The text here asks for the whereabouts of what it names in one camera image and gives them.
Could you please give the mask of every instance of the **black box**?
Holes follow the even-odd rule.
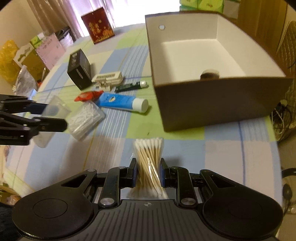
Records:
[[[67,73],[80,90],[91,86],[91,66],[81,49],[70,55]]]

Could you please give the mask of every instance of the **red gift box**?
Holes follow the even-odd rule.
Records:
[[[94,44],[114,36],[104,8],[98,8],[93,12],[81,16],[81,18]]]

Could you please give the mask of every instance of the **red snack wrapper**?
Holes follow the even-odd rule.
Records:
[[[78,95],[74,101],[77,102],[77,101],[81,101],[81,102],[85,102],[85,101],[88,101],[88,100],[96,100],[98,99],[101,94],[103,94],[104,91],[87,91],[87,92],[84,92],[84,93],[81,93],[80,95]]]
[[[81,16],[81,18],[94,44],[114,36],[104,8],[98,8]]]

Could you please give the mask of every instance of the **plaid tablecloth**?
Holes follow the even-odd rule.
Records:
[[[148,99],[150,110],[139,114],[103,109],[105,120],[82,142],[66,131],[56,133],[46,148],[33,141],[29,146],[11,147],[4,172],[8,184],[25,196],[85,169],[106,172],[114,166],[128,166],[133,139],[163,137],[163,158],[169,166],[182,166],[195,173],[211,169],[281,203],[279,154],[269,118],[165,133],[151,83],[145,25],[119,28],[115,33],[115,37],[97,45],[89,37],[76,41],[34,99],[48,103],[57,95],[71,110],[82,104],[73,101],[80,90],[67,75],[70,53],[81,48],[93,74],[121,71],[126,83],[147,81],[149,88],[124,93]]]

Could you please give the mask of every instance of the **curtain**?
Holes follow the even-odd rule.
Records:
[[[27,0],[41,28],[50,34],[69,26],[76,39],[89,35],[81,16],[100,7],[114,27],[112,0]]]

